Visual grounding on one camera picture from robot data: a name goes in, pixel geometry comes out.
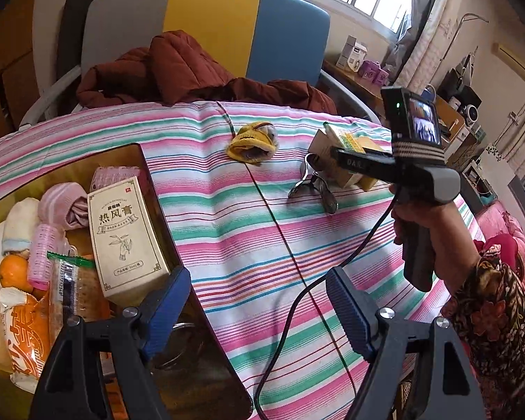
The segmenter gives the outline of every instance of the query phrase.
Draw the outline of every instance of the brown puffer jacket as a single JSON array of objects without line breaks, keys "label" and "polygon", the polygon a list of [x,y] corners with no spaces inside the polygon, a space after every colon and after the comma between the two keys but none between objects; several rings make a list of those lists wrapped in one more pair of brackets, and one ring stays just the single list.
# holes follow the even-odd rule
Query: brown puffer jacket
[{"label": "brown puffer jacket", "polygon": [[80,104],[89,108],[222,100],[336,114],[331,98],[306,82],[273,80],[262,84],[234,78],[192,36],[180,30],[156,36],[149,48],[132,49],[112,63],[94,66],[84,75],[77,96]]}]

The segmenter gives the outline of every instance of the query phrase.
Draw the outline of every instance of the striped tablecloth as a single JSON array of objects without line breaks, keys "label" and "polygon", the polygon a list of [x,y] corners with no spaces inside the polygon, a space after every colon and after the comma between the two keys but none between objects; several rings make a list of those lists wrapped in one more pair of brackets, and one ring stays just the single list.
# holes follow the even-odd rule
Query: striped tablecloth
[{"label": "striped tablecloth", "polygon": [[[194,290],[252,395],[294,298],[357,247],[392,198],[382,183],[367,193],[333,188],[339,202],[333,216],[324,213],[316,194],[287,200],[311,139],[325,121],[351,127],[387,150],[390,133],[362,120],[290,108],[241,103],[224,108],[236,130],[257,120],[276,126],[280,149],[271,161],[246,166],[227,157],[230,128],[217,103],[110,107],[1,139],[0,198],[67,162],[139,143]],[[482,238],[464,201],[459,197],[456,203],[471,234]],[[429,294],[409,286],[393,238],[388,218],[346,271],[380,306],[430,321],[448,293],[441,282]],[[365,370],[319,286],[298,306],[261,402],[276,420],[343,418]]]}]

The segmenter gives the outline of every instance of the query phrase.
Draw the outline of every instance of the screw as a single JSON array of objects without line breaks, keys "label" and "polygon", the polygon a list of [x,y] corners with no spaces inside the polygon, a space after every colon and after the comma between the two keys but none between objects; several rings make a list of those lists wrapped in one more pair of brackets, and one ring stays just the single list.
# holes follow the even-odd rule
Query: screw
[{"label": "screw", "polygon": [[449,325],[451,325],[445,317],[441,316],[435,318],[435,324],[441,328],[449,328]]},{"label": "screw", "polygon": [[122,315],[126,318],[136,317],[138,315],[138,308],[135,308],[134,306],[124,308],[122,311]]},{"label": "screw", "polygon": [[66,323],[68,324],[68,327],[75,327],[80,323],[80,316],[70,316]]},{"label": "screw", "polygon": [[384,319],[392,319],[395,317],[395,311],[393,311],[391,308],[381,308],[379,310],[379,316]]}]

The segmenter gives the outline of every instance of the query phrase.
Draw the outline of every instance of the blue headboard panel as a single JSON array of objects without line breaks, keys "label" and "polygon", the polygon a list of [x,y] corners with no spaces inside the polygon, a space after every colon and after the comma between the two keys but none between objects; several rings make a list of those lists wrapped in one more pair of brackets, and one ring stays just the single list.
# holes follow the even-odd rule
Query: blue headboard panel
[{"label": "blue headboard panel", "polygon": [[303,0],[259,0],[247,77],[315,85],[329,37],[330,17]]}]

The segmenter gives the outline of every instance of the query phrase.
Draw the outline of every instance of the pink bedding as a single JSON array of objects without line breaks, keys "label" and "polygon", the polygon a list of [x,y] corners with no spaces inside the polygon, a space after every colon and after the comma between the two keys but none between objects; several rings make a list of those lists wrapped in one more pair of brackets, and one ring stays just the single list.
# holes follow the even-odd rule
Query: pink bedding
[{"label": "pink bedding", "polygon": [[519,256],[525,267],[525,234],[519,222],[505,210],[499,200],[483,210],[476,217],[482,233],[486,239],[494,237],[500,233],[509,233],[517,242]]}]

